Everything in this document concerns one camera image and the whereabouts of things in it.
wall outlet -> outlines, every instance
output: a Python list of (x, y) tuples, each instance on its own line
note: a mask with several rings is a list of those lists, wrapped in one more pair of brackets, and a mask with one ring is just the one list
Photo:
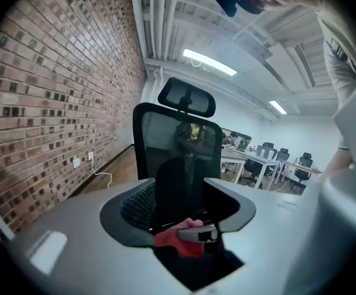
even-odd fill
[(73, 160), (73, 168), (77, 168), (78, 166), (80, 166), (80, 159), (76, 158)]

sleeve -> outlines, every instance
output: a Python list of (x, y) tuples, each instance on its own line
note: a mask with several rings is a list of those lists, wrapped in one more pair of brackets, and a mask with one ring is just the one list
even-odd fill
[[(356, 73), (346, 53), (334, 39), (324, 40), (324, 57), (340, 109), (356, 89)], [(348, 149), (343, 137), (339, 142), (339, 148)]]

red object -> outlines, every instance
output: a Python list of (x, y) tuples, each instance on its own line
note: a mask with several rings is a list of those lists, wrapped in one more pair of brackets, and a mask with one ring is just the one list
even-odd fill
[(183, 222), (166, 229), (164, 232), (156, 234), (154, 245), (155, 247), (173, 246), (181, 258), (201, 258), (204, 253), (204, 244), (184, 242), (177, 238), (176, 232), (179, 229), (187, 229), (191, 227), (203, 226), (200, 219), (196, 221), (187, 218)]

fluorescent light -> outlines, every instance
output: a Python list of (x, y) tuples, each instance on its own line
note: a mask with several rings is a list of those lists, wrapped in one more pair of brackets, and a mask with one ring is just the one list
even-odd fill
[(200, 62), (203, 62), (209, 66), (213, 66), (214, 68), (219, 69), (219, 70), (223, 71), (224, 73), (227, 73), (229, 76), (233, 76), (234, 74), (237, 73), (237, 71), (225, 66), (223, 63), (220, 63), (219, 61), (216, 61), (212, 58), (209, 58), (207, 56), (204, 56), (198, 52), (194, 52), (189, 49), (184, 50), (184, 56), (191, 58), (191, 59), (195, 59)]
[(270, 101), (269, 103), (274, 106), (282, 115), (287, 115), (286, 111), (282, 108), (281, 105), (277, 103), (277, 101)]

person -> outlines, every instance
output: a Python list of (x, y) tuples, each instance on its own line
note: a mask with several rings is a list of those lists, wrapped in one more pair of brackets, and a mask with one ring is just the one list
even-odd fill
[(235, 140), (238, 138), (238, 133), (236, 132), (231, 132), (230, 137), (222, 140), (222, 145), (230, 145), (230, 146), (235, 146)]
[[(325, 64), (338, 96), (338, 109), (341, 109), (356, 89), (356, 24), (338, 0), (237, 0), (237, 2), (254, 14), (259, 14), (263, 10), (286, 9), (293, 5), (306, 6), (316, 12), (324, 35)], [(338, 150), (318, 182), (351, 163), (352, 156), (341, 138)]]

